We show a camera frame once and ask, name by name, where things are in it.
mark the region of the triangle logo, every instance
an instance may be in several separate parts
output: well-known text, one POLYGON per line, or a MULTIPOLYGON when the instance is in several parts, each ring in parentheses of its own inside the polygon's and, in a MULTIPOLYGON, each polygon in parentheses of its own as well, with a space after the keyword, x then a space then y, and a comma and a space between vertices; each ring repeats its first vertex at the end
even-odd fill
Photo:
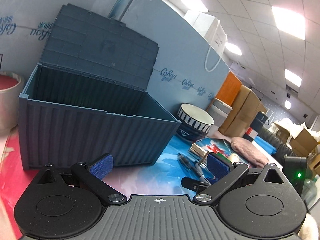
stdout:
POLYGON ((185 132, 185 131, 182 130, 182 129, 180 129, 180 131, 181 131, 181 135, 182 135, 182 136, 187 136, 187 135, 189 135, 189 133, 185 132))

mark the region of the metal screw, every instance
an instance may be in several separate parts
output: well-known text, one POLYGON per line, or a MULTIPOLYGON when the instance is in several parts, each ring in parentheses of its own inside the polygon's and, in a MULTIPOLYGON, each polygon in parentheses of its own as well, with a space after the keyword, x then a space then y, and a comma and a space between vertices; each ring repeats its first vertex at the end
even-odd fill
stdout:
POLYGON ((208 194, 199 194, 196 196, 196 199, 200 202, 208 202, 211 200, 211 196, 208 194))
POLYGON ((120 194, 112 194, 108 197, 111 202, 120 202, 124 199, 124 196, 120 194))

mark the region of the open lid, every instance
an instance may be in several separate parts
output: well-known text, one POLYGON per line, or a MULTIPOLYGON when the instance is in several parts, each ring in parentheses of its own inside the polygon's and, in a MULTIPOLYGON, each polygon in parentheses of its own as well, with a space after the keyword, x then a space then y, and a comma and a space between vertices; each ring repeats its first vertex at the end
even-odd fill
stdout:
POLYGON ((40 63, 66 72, 146 90, 158 44, 124 23, 63 5, 40 63))

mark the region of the brown cardboard box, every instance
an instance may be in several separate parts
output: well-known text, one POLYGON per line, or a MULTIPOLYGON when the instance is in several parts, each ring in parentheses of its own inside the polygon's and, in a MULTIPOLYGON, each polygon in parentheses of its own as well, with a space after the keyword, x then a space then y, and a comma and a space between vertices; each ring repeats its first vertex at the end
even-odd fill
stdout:
POLYGON ((255 93, 244 85, 241 86, 231 107, 232 111, 218 129, 223 135, 229 137, 243 136, 257 113, 266 112, 255 93))
POLYGON ((282 126, 280 126, 279 124, 277 124, 277 123, 274 123, 274 125, 279 128, 279 131, 276 133, 277 137, 278 137, 284 144, 286 144, 286 143, 287 143, 287 140, 288 140, 288 138, 289 138, 289 136, 290 136, 290 132, 289 132, 287 129, 285 129, 285 128, 283 128, 282 126))
POLYGON ((302 157, 308 157, 309 153, 318 145, 318 142, 306 129, 303 129, 295 139, 290 140, 292 150, 302 157))
POLYGON ((316 174, 320 175, 320 155, 317 155, 313 161, 310 163, 309 168, 311 169, 312 173, 313 171, 316 174))

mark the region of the table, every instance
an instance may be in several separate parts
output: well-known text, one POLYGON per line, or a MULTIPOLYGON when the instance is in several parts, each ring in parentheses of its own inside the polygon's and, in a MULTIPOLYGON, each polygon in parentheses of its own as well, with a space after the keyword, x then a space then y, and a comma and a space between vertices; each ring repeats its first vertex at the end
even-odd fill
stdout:
MULTIPOLYGON (((216 149, 211 141, 207 138, 201 143, 216 149)), ((177 159, 178 152, 188 155, 190 146, 191 143, 174 136, 155 165, 114 168, 103 181, 127 198, 131 194, 187 194, 193 198, 195 192, 183 188, 181 179, 184 176, 194 179, 197 177, 188 172, 177 159)), ((15 240, 21 237, 13 217, 13 208, 36 173, 37 170, 23 171, 22 169, 18 129, 15 128, 8 137, 0 164, 0 240, 15 240)), ((206 171, 204 173, 206 177, 212 177, 210 173, 206 171)))

